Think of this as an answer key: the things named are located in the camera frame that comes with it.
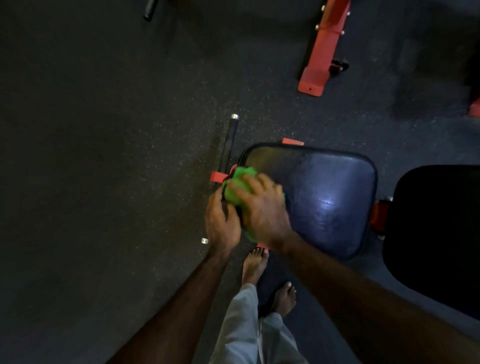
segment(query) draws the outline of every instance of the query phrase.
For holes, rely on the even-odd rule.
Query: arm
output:
[[[190,364],[222,274],[240,241],[239,217],[231,205],[225,217],[221,198],[219,188],[209,200],[205,223],[210,249],[203,262],[108,364]]]
[[[477,363],[479,345],[447,323],[307,244],[290,227],[282,188],[244,176],[253,194],[232,190],[259,240],[279,252],[364,363]]]

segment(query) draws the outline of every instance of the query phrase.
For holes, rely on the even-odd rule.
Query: light gray pants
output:
[[[307,364],[282,316],[258,320],[257,288],[246,283],[223,320],[210,364]]]

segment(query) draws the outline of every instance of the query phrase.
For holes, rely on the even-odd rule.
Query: hand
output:
[[[241,178],[250,186],[253,194],[238,187],[232,180],[227,183],[247,208],[242,216],[243,225],[251,229],[262,244],[279,250],[285,239],[293,233],[282,186],[262,173],[255,177],[243,174]]]
[[[208,242],[214,253],[230,253],[240,242],[241,235],[240,219],[235,207],[227,205],[228,218],[223,213],[222,192],[221,186],[210,196],[205,213]]]

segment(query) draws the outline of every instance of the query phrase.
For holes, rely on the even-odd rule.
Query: person's right hand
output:
[[[290,220],[285,208],[282,186],[275,184],[265,174],[241,178],[252,189],[249,193],[228,180],[228,186],[243,201],[243,225],[252,230],[259,242],[270,249],[278,250],[285,239],[292,234]]]

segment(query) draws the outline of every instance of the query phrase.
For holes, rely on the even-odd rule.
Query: green cloth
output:
[[[232,183],[236,184],[243,190],[252,193],[252,189],[242,179],[240,179],[240,176],[243,174],[250,174],[252,176],[255,176],[257,174],[257,171],[253,167],[236,167],[233,171],[233,176],[231,178]],[[223,191],[223,196],[229,204],[232,204],[235,207],[239,207],[242,210],[243,214],[245,210],[245,205],[243,204],[242,200],[240,200],[238,196],[228,186],[225,187],[225,190]],[[245,232],[245,236],[248,238],[248,240],[250,240],[252,243],[257,242],[257,239],[255,238],[255,235],[252,231],[249,231],[247,229],[243,229],[243,231]]]

